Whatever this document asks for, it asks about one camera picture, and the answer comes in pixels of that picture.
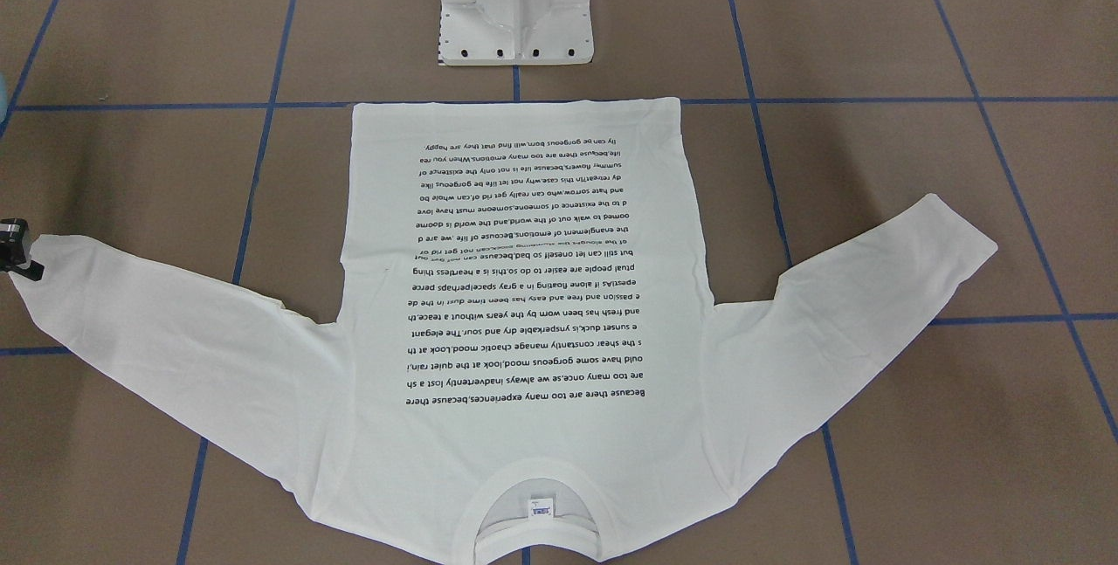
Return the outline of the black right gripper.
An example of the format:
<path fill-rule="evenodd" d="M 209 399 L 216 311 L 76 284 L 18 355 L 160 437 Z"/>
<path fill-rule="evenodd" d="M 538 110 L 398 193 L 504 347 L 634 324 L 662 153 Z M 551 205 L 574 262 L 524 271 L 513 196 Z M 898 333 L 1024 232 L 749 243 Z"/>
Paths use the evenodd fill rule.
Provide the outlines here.
<path fill-rule="evenodd" d="M 23 235 L 29 230 L 28 222 L 22 218 L 1 219 L 1 269 L 12 270 L 15 274 L 40 281 L 44 267 L 39 262 L 29 261 L 23 249 Z"/>

